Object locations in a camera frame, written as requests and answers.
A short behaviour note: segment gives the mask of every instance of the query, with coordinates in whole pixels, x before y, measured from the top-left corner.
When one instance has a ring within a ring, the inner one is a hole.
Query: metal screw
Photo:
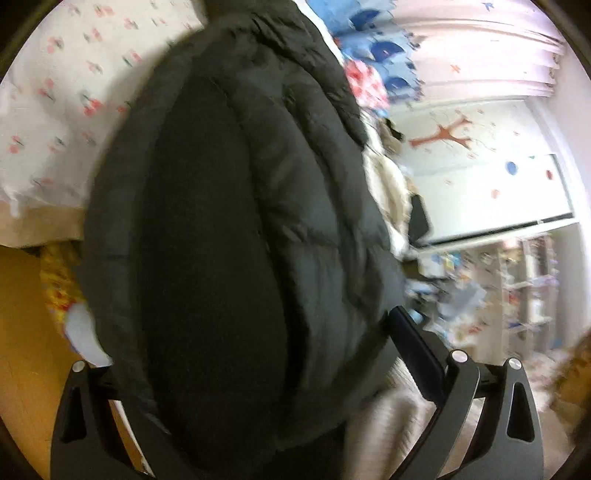
[[[516,358],[509,358],[509,366],[513,370],[519,370],[522,367],[521,362],[519,360],[517,360]]]
[[[455,362],[463,364],[468,361],[468,354],[463,350],[454,350],[452,352],[452,358]]]
[[[82,360],[78,360],[74,365],[72,365],[72,370],[76,373],[82,372],[86,364]]]

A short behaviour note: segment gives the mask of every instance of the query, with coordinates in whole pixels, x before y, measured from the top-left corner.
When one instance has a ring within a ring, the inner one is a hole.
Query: wall
[[[579,225],[569,225],[552,232],[558,260],[558,281],[560,294],[556,305],[556,326],[559,339],[567,345],[575,343],[579,337],[577,329],[571,326],[585,320],[582,305],[587,303],[585,271],[581,268],[580,252],[583,241]]]
[[[556,93],[547,100],[548,109],[569,144],[583,183],[591,186],[591,80],[570,47],[560,62],[556,82]],[[591,202],[591,188],[587,188],[587,198]]]
[[[556,236],[562,280],[558,307],[566,320],[564,340],[570,346],[591,327],[591,80],[570,47],[556,81],[554,97],[536,102],[560,152],[558,161],[579,221]]]

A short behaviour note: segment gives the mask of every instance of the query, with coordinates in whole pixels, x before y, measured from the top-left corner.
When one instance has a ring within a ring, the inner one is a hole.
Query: curtain
[[[551,96],[565,40],[530,0],[309,0],[391,103]]]
[[[398,0],[422,98],[551,96],[565,40],[530,0]]]

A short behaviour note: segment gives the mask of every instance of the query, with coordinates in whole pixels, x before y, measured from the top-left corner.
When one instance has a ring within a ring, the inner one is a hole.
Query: pink curtain
[[[397,0],[424,100],[551,96],[565,40],[529,0]]]

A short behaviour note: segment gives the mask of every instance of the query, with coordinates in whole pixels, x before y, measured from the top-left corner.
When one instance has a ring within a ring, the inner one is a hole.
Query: whiteboard
[[[439,107],[393,120],[405,135],[400,163],[431,222],[428,242],[571,213],[554,156],[524,100]]]

